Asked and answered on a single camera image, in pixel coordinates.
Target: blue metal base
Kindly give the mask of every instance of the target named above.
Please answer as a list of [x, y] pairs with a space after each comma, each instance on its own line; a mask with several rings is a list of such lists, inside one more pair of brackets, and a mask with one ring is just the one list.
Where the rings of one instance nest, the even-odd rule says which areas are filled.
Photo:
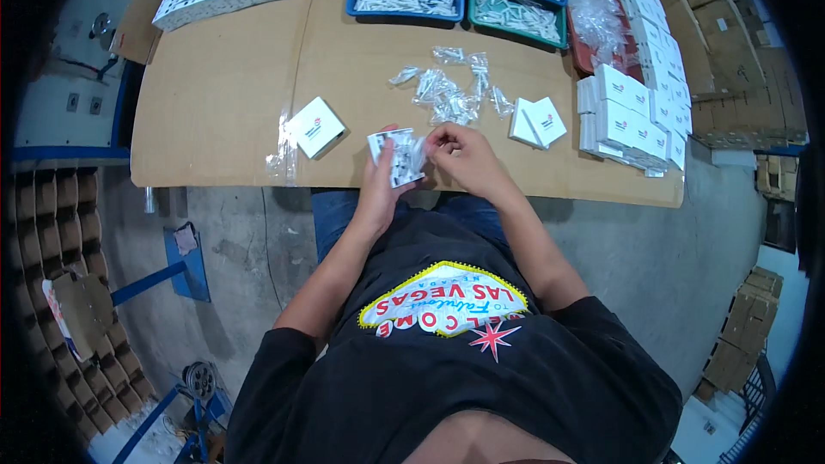
[[163, 244], [166, 245], [166, 260], [169, 265], [178, 262], [186, 263], [186, 270], [171, 277], [171, 285], [175, 289], [175, 294], [189, 297], [200, 302], [212, 303], [209, 294], [209, 286], [206, 284], [206, 271], [204, 269], [204, 255], [201, 250], [201, 234], [195, 233], [195, 240], [198, 242], [197, 249], [190, 251], [186, 256], [180, 256], [175, 242], [175, 230], [163, 228]]

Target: red star print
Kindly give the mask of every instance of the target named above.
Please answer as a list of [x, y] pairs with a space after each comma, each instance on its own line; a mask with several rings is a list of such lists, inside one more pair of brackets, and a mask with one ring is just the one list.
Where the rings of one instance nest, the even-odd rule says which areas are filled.
[[483, 331], [472, 330], [475, 333], [481, 335], [481, 337], [469, 343], [470, 346], [483, 345], [481, 346], [481, 353], [484, 353], [484, 350], [490, 347], [490, 351], [492, 351], [492, 357], [495, 358], [496, 363], [498, 363], [497, 345], [511, 346], [510, 344], [504, 342], [502, 339], [505, 335], [510, 335], [514, 331], [518, 331], [521, 329], [521, 326], [517, 326], [515, 328], [510, 328], [510, 330], [500, 332], [498, 331], [498, 329], [501, 327], [502, 323], [503, 321], [501, 323], [498, 323], [495, 328], [493, 328], [490, 325], [484, 325], [484, 328], [487, 330], [486, 333]]

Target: cardboard sheet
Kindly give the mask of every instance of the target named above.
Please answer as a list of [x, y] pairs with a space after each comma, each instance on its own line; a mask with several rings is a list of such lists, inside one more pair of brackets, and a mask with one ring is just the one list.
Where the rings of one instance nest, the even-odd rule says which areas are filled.
[[[434, 66], [435, 45], [486, 52], [490, 79], [510, 100], [549, 96], [568, 133], [550, 150], [509, 140], [509, 122], [489, 104], [481, 131], [527, 195], [678, 208], [683, 173], [646, 179], [631, 167], [578, 150], [570, 56], [496, 37], [390, 24], [358, 24], [345, 0], [281, 0], [165, 33], [144, 74], [132, 142], [138, 186], [284, 185], [267, 172], [277, 151], [278, 120], [320, 96], [347, 127], [318, 160], [294, 153], [298, 186], [352, 187], [361, 179], [366, 136], [392, 122], [427, 133], [428, 112], [411, 104], [414, 84], [387, 80], [404, 65]], [[467, 67], [447, 67], [461, 86]], [[457, 189], [434, 176], [439, 189]]]

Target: person's right hand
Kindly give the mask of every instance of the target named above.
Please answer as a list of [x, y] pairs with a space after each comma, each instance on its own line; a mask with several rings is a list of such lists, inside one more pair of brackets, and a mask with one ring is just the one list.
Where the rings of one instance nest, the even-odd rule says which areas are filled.
[[497, 199], [508, 194], [521, 194], [487, 138], [475, 129], [445, 122], [429, 134], [424, 148], [436, 168], [474, 196], [495, 205]]

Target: black t-shirt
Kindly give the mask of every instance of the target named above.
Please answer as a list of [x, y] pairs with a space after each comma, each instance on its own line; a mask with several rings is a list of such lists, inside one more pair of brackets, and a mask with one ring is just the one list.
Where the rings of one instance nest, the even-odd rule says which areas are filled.
[[650, 464], [681, 393], [598, 299], [542, 314], [505, 247], [414, 211], [371, 252], [325, 356], [297, 330], [264, 335], [227, 462], [401, 462], [468, 409], [578, 464]]

